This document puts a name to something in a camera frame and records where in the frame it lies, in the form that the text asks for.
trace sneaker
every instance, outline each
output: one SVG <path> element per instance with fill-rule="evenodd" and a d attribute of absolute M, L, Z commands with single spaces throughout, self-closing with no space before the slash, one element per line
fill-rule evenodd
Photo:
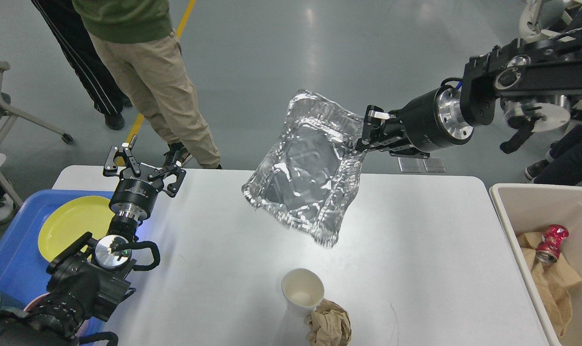
<path fill-rule="evenodd" d="M 133 107 L 133 103 L 131 103 L 131 100 L 128 97 L 122 96 L 122 106 L 125 108 L 131 108 Z"/>
<path fill-rule="evenodd" d="M 5 194 L 0 200 L 0 225 L 12 219 L 15 209 L 16 204 Z"/>
<path fill-rule="evenodd" d="M 184 166 L 184 164 L 193 158 L 193 156 L 188 152 L 188 149 L 186 149 L 180 142 L 168 144 L 168 147 L 170 147 L 170 150 L 164 154 L 165 162 L 163 162 L 163 166 L 161 168 L 165 168 L 174 164 L 173 161 L 176 153 L 178 153 L 178 155 L 176 156 L 175 164 L 177 164 L 179 167 Z"/>
<path fill-rule="evenodd" d="M 548 160 L 540 160 L 524 169 L 523 173 L 528 180 L 533 180 L 549 165 Z"/>
<path fill-rule="evenodd" d="M 124 118 L 122 114 L 105 114 L 105 125 L 114 131 L 122 130 L 124 127 Z"/>

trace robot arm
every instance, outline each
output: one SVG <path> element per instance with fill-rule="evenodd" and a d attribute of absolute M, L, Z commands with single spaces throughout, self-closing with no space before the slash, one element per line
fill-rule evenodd
<path fill-rule="evenodd" d="M 108 340 L 108 346 L 118 343 L 114 333 L 79 338 L 75 334 L 88 318 L 107 321 L 135 292 L 126 280 L 132 270 L 146 271 L 159 265 L 157 245 L 138 242 L 135 233 L 150 217 L 159 192 L 175 197 L 186 174 L 177 165 L 157 169 L 137 163 L 131 153 L 134 143 L 135 136 L 130 144 L 112 147 L 104 166 L 105 176 L 120 178 L 109 202 L 115 215 L 107 235 L 94 239 L 87 232 L 61 252 L 46 269 L 51 275 L 46 287 L 49 294 L 31 311 L 0 312 L 0 346 L 77 346 L 99 340 Z M 126 163 L 120 173 L 116 158 Z M 163 179 L 169 175 L 175 175 L 176 181 L 165 189 Z M 150 249 L 153 263 L 137 265 L 131 254 L 138 249 Z"/>
<path fill-rule="evenodd" d="M 368 106 L 359 151 L 389 151 L 391 156 L 429 158 L 432 151 L 466 144 L 474 127 L 489 125 L 495 102 L 508 125 L 518 132 L 500 145 L 516 151 L 533 132 L 565 124 L 582 111 L 570 105 L 582 99 L 582 28 L 549 40 L 525 44 L 516 39 L 485 55 L 471 57 L 464 68 L 461 92 L 442 85 L 389 112 Z"/>

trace aluminum foil tray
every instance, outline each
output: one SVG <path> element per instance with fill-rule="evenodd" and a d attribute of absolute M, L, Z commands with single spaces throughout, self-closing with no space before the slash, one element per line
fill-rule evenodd
<path fill-rule="evenodd" d="M 332 247 L 357 195 L 365 153 L 354 150 L 363 119 L 325 97 L 300 90 L 284 130 L 246 184 L 256 208 Z"/>

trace red soda can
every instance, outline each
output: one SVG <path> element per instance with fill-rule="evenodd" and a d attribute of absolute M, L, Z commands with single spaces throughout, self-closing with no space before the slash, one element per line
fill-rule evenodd
<path fill-rule="evenodd" d="M 549 225 L 543 233 L 543 242 L 536 247 L 536 258 L 545 263 L 558 261 L 562 241 L 568 238 L 568 230 L 563 225 Z"/>

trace brown paper bag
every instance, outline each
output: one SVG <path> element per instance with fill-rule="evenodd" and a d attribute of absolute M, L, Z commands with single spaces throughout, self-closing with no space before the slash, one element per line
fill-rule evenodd
<path fill-rule="evenodd" d="M 566 289 L 579 284 L 582 279 L 570 267 L 563 254 L 552 265 L 535 259 L 535 248 L 542 241 L 541 232 L 522 234 L 517 237 L 517 241 L 554 331 L 558 337 L 563 337 L 566 326 L 572 319 L 572 304 Z"/>
<path fill-rule="evenodd" d="M 346 346 L 351 342 L 349 314 L 340 305 L 324 299 L 308 317 L 313 346 Z"/>

